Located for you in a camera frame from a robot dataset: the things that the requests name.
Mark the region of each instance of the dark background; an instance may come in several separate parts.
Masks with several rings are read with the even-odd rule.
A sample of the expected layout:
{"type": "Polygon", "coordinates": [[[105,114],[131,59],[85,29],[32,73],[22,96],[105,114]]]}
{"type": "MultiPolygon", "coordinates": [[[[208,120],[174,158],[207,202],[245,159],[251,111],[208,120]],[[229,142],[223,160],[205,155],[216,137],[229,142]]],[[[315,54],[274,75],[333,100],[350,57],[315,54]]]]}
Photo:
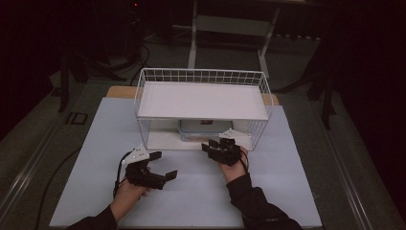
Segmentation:
{"type": "MultiPolygon", "coordinates": [[[[144,7],[142,20],[169,39],[171,24],[192,23],[192,1],[137,2],[144,7]]],[[[342,1],[319,3],[337,6],[342,1]]],[[[94,11],[91,1],[0,3],[1,139],[53,90],[48,77],[59,70],[63,37],[93,59],[104,60],[107,51],[124,49],[120,41],[128,22],[126,2],[95,0],[93,4],[99,11],[94,11]]],[[[334,88],[406,219],[406,7],[399,0],[348,1],[341,6],[345,10],[339,14],[331,7],[284,6],[275,33],[292,39],[322,38],[312,68],[323,68],[329,59],[337,69],[334,88]]]]}

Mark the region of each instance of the metal wire grid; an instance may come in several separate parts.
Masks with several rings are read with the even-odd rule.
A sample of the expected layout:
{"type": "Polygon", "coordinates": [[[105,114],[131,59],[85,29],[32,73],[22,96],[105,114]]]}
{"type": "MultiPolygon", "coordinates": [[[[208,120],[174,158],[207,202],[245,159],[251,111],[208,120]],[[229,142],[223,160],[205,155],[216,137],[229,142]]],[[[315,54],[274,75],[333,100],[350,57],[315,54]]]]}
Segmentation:
{"type": "MultiPolygon", "coordinates": [[[[265,75],[256,71],[214,70],[214,69],[169,69],[145,68],[141,71],[135,94],[135,113],[141,130],[144,144],[147,148],[150,120],[138,119],[138,112],[143,98],[147,81],[171,81],[214,84],[255,85],[259,87],[268,118],[272,114],[273,100],[265,75]]],[[[257,145],[267,121],[250,121],[249,132],[253,148],[257,145]]]]}

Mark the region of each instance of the gray floor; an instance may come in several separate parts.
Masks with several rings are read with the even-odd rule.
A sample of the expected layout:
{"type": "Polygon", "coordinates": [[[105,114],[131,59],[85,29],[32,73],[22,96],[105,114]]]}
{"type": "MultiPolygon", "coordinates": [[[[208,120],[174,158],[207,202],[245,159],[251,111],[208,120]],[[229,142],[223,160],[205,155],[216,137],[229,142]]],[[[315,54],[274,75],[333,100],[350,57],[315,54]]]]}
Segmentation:
{"type": "MultiPolygon", "coordinates": [[[[153,36],[146,42],[150,50],[147,64],[186,68],[190,47],[185,39],[169,45],[158,38],[153,36]]],[[[318,41],[307,39],[274,38],[266,55],[271,88],[297,80],[317,45],[318,41]]],[[[199,47],[196,68],[259,70],[259,64],[255,50],[199,47]]],[[[137,69],[119,74],[130,79],[137,69]]],[[[57,80],[57,77],[58,73],[52,79],[57,80]]],[[[34,228],[40,200],[53,171],[82,145],[108,88],[128,83],[129,80],[112,81],[97,75],[86,84],[71,80],[71,101],[65,113],[57,113],[58,98],[46,97],[1,142],[0,196],[2,200],[7,197],[6,203],[10,205],[8,214],[1,214],[5,217],[0,222],[1,229],[34,228]],[[69,112],[86,113],[89,119],[82,126],[67,125],[69,112]],[[29,168],[30,159],[37,159],[38,167],[29,168]],[[21,174],[24,169],[29,173],[21,174]],[[18,196],[8,195],[16,178],[24,178],[25,183],[17,183],[21,189],[14,190],[25,192],[18,196]]],[[[325,229],[406,229],[340,96],[334,94],[333,106],[337,114],[330,117],[332,129],[327,131],[320,119],[321,102],[309,101],[305,95],[307,88],[308,85],[304,85],[277,96],[285,110],[325,229]]],[[[39,229],[52,229],[48,224],[75,160],[74,155],[54,177],[45,196],[39,229]]]]}

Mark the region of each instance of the hand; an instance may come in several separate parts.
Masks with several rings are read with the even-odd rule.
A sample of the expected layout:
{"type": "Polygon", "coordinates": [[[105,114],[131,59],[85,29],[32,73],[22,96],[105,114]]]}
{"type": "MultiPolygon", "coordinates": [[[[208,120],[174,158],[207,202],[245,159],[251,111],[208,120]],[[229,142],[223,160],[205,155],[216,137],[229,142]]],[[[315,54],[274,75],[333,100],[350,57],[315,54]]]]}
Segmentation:
{"type": "MultiPolygon", "coordinates": [[[[241,154],[241,160],[246,165],[246,162],[247,162],[246,156],[248,155],[248,150],[245,149],[244,147],[240,147],[240,148],[241,148],[241,151],[245,153],[245,154],[243,154],[243,153],[241,154]]],[[[227,183],[246,174],[245,168],[240,161],[237,161],[233,166],[228,166],[228,165],[221,164],[221,163],[218,163],[218,166],[223,171],[223,175],[224,175],[224,178],[226,179],[227,183]]]]}
{"type": "Polygon", "coordinates": [[[124,179],[110,204],[110,209],[116,222],[131,210],[141,196],[147,196],[149,190],[149,188],[135,186],[129,183],[127,179],[124,179]]]}

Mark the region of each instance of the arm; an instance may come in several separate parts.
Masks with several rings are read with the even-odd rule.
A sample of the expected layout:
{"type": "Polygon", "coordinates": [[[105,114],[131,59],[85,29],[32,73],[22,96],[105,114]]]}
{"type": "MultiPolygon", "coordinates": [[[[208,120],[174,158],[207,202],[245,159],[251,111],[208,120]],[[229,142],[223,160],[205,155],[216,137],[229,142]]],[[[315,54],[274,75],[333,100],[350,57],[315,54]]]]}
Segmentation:
{"type": "MultiPolygon", "coordinates": [[[[243,162],[248,151],[241,148],[243,162]]],[[[251,177],[242,163],[229,167],[218,164],[227,182],[231,203],[239,209],[246,229],[298,230],[301,226],[277,206],[269,203],[261,188],[253,188],[251,177]]]]}
{"type": "Polygon", "coordinates": [[[68,230],[115,230],[117,223],[137,203],[147,195],[147,188],[134,186],[126,179],[120,185],[113,201],[95,217],[83,218],[68,227],[68,230]]]}

